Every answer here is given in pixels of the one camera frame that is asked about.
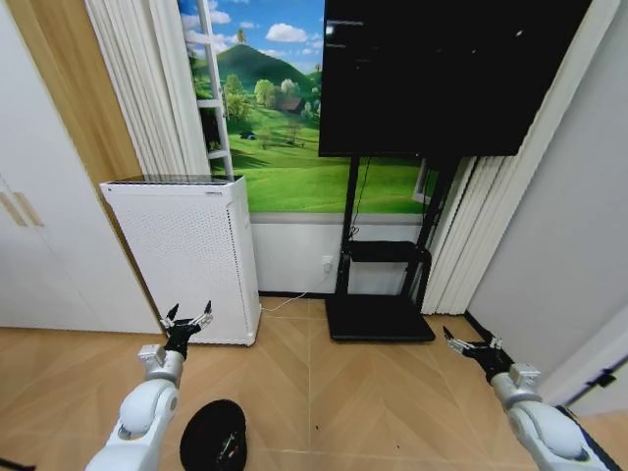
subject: herringbone floor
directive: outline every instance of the herringbone floor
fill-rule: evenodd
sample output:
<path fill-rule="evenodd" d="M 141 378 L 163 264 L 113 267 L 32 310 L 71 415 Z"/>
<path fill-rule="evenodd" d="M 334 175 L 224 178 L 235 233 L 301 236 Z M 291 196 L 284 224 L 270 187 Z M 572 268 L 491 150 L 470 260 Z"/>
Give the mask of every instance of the herringbone floor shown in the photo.
<path fill-rule="evenodd" d="M 267 308 L 279 302 L 263 300 Z M 303 299 L 266 311 L 249 348 L 191 347 L 162 469 L 182 469 L 185 424 L 221 397 L 246 413 L 250 471 L 532 469 L 482 372 L 443 342 L 442 325 L 476 338 L 464 319 L 429 318 L 438 335 L 430 344 L 336 344 L 324 309 Z M 139 347 L 161 341 L 0 331 L 0 457 L 38 470 L 82 469 L 142 378 Z"/>

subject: green hill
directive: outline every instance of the green hill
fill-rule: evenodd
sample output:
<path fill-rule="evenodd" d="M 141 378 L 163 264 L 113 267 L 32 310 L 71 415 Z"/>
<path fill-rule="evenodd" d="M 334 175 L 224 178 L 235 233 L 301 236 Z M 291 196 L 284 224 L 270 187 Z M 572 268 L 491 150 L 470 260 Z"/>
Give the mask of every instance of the green hill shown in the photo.
<path fill-rule="evenodd" d="M 284 79 L 291 79 L 298 83 L 302 92 L 309 93 L 312 90 L 312 80 L 289 63 L 262 54 L 246 44 L 231 47 L 218 54 L 216 59 L 221 80 L 236 74 L 249 92 L 253 91 L 255 83 L 260 79 L 268 79 L 275 85 L 281 85 Z"/>

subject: landscape wallpaper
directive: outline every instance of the landscape wallpaper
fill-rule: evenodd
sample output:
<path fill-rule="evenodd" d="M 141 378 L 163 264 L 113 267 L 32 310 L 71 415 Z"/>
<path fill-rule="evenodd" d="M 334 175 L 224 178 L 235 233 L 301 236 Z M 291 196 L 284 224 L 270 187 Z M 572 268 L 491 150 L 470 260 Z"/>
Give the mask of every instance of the landscape wallpaper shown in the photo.
<path fill-rule="evenodd" d="M 208 6 L 234 168 L 246 176 L 250 210 L 342 212 L 348 158 L 318 155 L 324 0 L 210 0 Z M 179 0 L 179 8 L 185 38 L 193 40 L 201 32 L 196 0 Z M 204 48 L 186 47 L 197 98 L 214 98 Z M 392 73 L 389 86 L 397 79 Z M 364 99 L 378 102 L 384 92 Z M 214 111 L 200 113 L 208 150 L 216 150 Z M 358 195 L 366 159 L 362 164 Z M 417 161 L 372 158 L 360 212 L 421 212 L 423 204 L 412 199 L 418 171 Z"/>

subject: blue sky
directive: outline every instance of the blue sky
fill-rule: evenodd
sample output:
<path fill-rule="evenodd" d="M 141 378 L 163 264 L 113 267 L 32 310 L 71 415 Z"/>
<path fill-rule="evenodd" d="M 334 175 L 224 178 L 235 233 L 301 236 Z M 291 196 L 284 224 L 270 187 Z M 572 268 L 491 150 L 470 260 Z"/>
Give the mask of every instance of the blue sky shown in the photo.
<path fill-rule="evenodd" d="M 214 46 L 236 44 L 242 27 L 246 43 L 304 73 L 323 61 L 324 0 L 208 0 Z M 196 0 L 179 0 L 186 34 L 200 32 Z"/>

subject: curtain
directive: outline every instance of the curtain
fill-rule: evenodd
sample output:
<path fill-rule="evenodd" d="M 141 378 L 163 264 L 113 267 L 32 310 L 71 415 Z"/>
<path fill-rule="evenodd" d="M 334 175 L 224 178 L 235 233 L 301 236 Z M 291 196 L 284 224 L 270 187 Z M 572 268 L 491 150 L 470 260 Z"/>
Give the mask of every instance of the curtain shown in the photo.
<path fill-rule="evenodd" d="M 209 175 L 177 0 L 85 0 L 141 171 Z"/>
<path fill-rule="evenodd" d="M 519 153 L 461 162 L 432 244 L 424 314 L 466 311 L 617 5 L 615 0 L 592 3 Z"/>

